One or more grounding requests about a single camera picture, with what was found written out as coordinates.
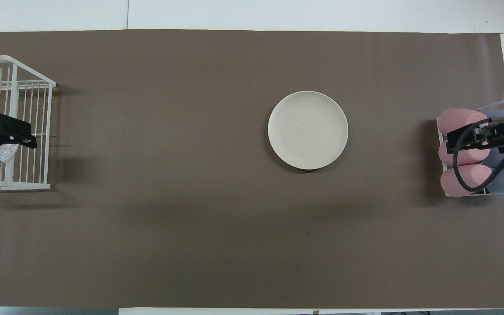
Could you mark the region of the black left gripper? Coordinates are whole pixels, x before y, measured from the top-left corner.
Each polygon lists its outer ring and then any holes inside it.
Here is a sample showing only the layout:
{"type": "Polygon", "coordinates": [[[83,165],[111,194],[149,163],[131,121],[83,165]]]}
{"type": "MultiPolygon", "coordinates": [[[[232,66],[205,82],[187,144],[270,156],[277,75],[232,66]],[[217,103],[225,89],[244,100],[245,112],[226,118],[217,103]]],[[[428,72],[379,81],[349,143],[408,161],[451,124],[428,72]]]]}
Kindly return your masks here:
{"type": "Polygon", "coordinates": [[[29,149],[38,147],[31,124],[0,113],[0,160],[10,160],[20,145],[29,149]]]}

